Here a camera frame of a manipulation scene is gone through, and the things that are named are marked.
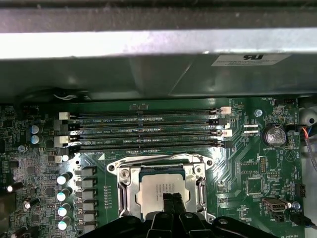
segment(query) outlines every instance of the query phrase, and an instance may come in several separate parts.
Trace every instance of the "metal bracket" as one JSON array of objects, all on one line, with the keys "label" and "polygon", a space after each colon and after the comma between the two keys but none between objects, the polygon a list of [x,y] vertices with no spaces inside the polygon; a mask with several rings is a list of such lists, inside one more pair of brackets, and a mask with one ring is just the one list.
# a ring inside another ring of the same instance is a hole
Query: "metal bracket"
[{"label": "metal bracket", "polygon": [[140,165],[162,160],[187,160],[188,163],[204,163],[205,169],[208,170],[213,166],[212,158],[202,156],[199,154],[171,154],[171,155],[149,155],[149,156],[131,156],[125,157],[107,165],[107,171],[113,175],[117,175],[119,167],[128,167],[132,165]]},{"label": "metal bracket", "polygon": [[[202,213],[207,209],[206,194],[206,169],[205,163],[191,164],[173,164],[168,167],[179,167],[185,172],[185,189],[187,193],[183,197],[186,211]],[[141,207],[136,201],[136,196],[140,192],[141,169],[147,166],[124,166],[117,168],[117,184],[118,184],[118,204],[119,216],[133,215],[141,218]]]}]

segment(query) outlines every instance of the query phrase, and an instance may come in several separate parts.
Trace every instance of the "green circuit board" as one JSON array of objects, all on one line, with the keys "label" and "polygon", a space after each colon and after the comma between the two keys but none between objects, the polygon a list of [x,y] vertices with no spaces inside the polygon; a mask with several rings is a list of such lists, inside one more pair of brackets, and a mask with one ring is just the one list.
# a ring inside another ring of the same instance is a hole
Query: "green circuit board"
[{"label": "green circuit board", "polygon": [[[211,109],[230,107],[229,114],[210,115]],[[59,120],[60,112],[76,115]],[[229,216],[277,237],[304,238],[304,228],[289,220],[277,221],[263,205],[263,198],[297,201],[302,183],[300,137],[287,126],[298,124],[296,99],[212,98],[149,101],[38,104],[24,107],[25,116],[18,119],[10,105],[1,106],[0,140],[2,185],[22,181],[16,192],[17,210],[10,216],[10,236],[21,226],[36,227],[31,237],[75,238],[85,233],[85,226],[100,227],[118,218],[116,176],[106,171],[110,162],[134,155],[198,153],[214,160],[207,171],[208,212],[216,217]],[[212,124],[221,119],[225,123]],[[79,125],[82,134],[71,134]],[[30,131],[37,125],[39,141],[34,143]],[[286,142],[270,147],[263,142],[263,131],[269,126],[284,128]],[[212,137],[210,130],[232,130],[232,137]],[[63,162],[63,147],[56,147],[57,136],[72,135],[74,158]],[[216,147],[215,140],[230,142],[228,148]],[[83,168],[94,168],[94,197],[97,206],[94,220],[82,220]],[[65,185],[57,177],[72,173]],[[71,195],[60,202],[56,195],[70,187]],[[37,197],[40,203],[23,210],[23,202]],[[71,223],[65,231],[58,229],[61,220],[57,210],[63,203],[72,206]]]}]

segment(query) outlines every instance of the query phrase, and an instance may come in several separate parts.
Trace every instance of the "capacitor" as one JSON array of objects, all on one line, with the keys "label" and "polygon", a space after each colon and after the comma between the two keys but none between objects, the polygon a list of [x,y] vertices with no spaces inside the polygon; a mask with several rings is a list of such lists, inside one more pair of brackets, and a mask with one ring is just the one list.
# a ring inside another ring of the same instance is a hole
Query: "capacitor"
[{"label": "capacitor", "polygon": [[11,238],[21,238],[27,232],[27,230],[27,227],[20,227],[11,235]]},{"label": "capacitor", "polygon": [[30,131],[32,134],[41,133],[43,132],[43,127],[41,127],[40,125],[33,125],[31,126]]},{"label": "capacitor", "polygon": [[61,216],[64,217],[66,216],[71,210],[71,206],[68,203],[64,203],[57,211],[57,213]]},{"label": "capacitor", "polygon": [[22,189],[23,188],[23,183],[22,182],[16,182],[12,185],[9,185],[7,188],[6,188],[6,191],[7,192],[15,192],[19,189]]},{"label": "capacitor", "polygon": [[39,198],[32,198],[30,201],[26,201],[25,203],[24,203],[24,208],[25,209],[30,209],[32,206],[34,206],[34,205],[36,205],[36,204],[38,204],[38,203],[40,203],[40,199]]},{"label": "capacitor", "polygon": [[286,132],[280,126],[267,126],[262,132],[262,141],[268,147],[278,148],[286,144]]},{"label": "capacitor", "polygon": [[63,219],[58,223],[58,228],[61,231],[65,231],[66,228],[70,225],[71,218],[70,217],[63,217]]},{"label": "capacitor", "polygon": [[69,160],[69,156],[68,155],[63,155],[61,157],[61,160],[63,160],[64,162],[68,161]]},{"label": "capacitor", "polygon": [[32,144],[39,144],[42,143],[44,138],[41,135],[32,135],[31,136],[31,143]]},{"label": "capacitor", "polygon": [[64,188],[61,192],[59,192],[56,196],[58,201],[63,202],[66,200],[66,198],[69,197],[71,194],[71,188]]},{"label": "capacitor", "polygon": [[299,210],[299,209],[301,209],[301,204],[299,202],[295,201],[295,202],[292,203],[292,208],[294,210]]},{"label": "capacitor", "polygon": [[73,174],[71,172],[66,172],[58,176],[57,183],[60,185],[64,185],[67,183],[71,178],[73,177]]}]

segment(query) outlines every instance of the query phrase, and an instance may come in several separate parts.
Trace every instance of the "metal socket frame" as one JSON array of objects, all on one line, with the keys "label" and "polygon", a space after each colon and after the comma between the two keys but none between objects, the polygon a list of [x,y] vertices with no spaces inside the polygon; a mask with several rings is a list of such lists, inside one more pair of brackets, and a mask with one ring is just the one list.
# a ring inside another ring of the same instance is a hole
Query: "metal socket frame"
[{"label": "metal socket frame", "polygon": [[190,196],[185,199],[185,208],[187,212],[201,213],[205,219],[213,220],[207,213],[207,193],[206,193],[206,168],[212,167],[212,159],[198,154],[178,154],[168,156],[171,158],[186,159],[191,158],[186,164],[168,164],[168,165],[131,165],[133,162],[153,162],[149,159],[162,160],[166,156],[144,156],[144,157],[126,157],[121,161],[116,161],[110,166],[116,166],[117,175],[119,216],[132,215],[141,219],[141,204],[136,201],[136,195],[140,191],[139,174],[142,169],[161,168],[161,167],[180,167],[185,173],[185,189],[189,191]]}]

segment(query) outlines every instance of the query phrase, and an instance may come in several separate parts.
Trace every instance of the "electrolytic capacitor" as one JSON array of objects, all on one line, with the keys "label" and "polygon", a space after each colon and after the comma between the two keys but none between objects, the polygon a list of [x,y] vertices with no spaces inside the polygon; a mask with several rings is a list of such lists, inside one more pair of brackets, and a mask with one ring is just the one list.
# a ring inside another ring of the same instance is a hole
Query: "electrolytic capacitor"
[{"label": "electrolytic capacitor", "polygon": [[15,192],[19,189],[22,189],[23,188],[23,183],[22,182],[16,182],[12,185],[9,185],[7,188],[6,188],[6,191],[7,192]]},{"label": "electrolytic capacitor", "polygon": [[61,160],[64,161],[64,162],[66,162],[66,161],[69,160],[69,156],[68,156],[68,155],[63,155],[63,156],[61,157]]},{"label": "electrolytic capacitor", "polygon": [[27,227],[20,227],[11,235],[11,238],[21,238],[27,232],[27,230]]},{"label": "electrolytic capacitor", "polygon": [[40,199],[39,198],[32,198],[30,201],[26,201],[25,203],[24,203],[24,208],[25,209],[30,209],[32,206],[34,206],[34,205],[36,205],[36,204],[38,204],[38,203],[40,203]]},{"label": "electrolytic capacitor", "polygon": [[73,174],[71,172],[66,172],[63,173],[62,175],[60,175],[57,178],[57,183],[60,185],[64,185],[65,183],[67,183],[71,178],[73,177]]},{"label": "electrolytic capacitor", "polygon": [[70,225],[71,218],[70,217],[63,217],[63,219],[58,223],[58,228],[61,231],[65,231],[66,228]]},{"label": "electrolytic capacitor", "polygon": [[39,144],[42,143],[44,138],[41,135],[32,135],[31,136],[31,143],[32,144]]},{"label": "electrolytic capacitor", "polygon": [[43,127],[41,127],[40,125],[33,125],[31,126],[30,131],[32,134],[41,133],[43,132]]},{"label": "electrolytic capacitor", "polygon": [[64,188],[61,192],[59,192],[56,196],[58,201],[63,202],[68,198],[71,194],[72,190],[71,188]]},{"label": "electrolytic capacitor", "polygon": [[57,211],[57,213],[61,216],[64,217],[66,216],[71,210],[71,206],[68,203],[64,203]]}]

